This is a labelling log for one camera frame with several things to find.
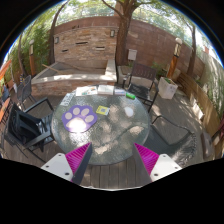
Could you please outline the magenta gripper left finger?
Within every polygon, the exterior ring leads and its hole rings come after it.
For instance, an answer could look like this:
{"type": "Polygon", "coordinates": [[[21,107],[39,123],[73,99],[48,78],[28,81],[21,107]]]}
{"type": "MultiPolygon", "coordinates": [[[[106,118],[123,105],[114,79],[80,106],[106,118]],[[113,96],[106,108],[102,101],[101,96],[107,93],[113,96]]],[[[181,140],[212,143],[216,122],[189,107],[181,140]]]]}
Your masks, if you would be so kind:
{"type": "Polygon", "coordinates": [[[87,143],[67,154],[58,153],[42,169],[72,183],[80,185],[92,154],[92,144],[87,143]]]}

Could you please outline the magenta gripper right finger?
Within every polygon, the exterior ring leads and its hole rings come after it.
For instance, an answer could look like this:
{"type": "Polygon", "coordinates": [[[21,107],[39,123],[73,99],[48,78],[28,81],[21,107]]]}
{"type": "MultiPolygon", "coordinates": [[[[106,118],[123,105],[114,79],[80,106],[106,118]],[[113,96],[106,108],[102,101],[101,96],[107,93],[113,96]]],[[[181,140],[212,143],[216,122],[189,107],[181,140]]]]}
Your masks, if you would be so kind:
{"type": "Polygon", "coordinates": [[[141,186],[181,170],[181,167],[167,154],[157,154],[137,143],[133,146],[133,157],[141,186]]]}

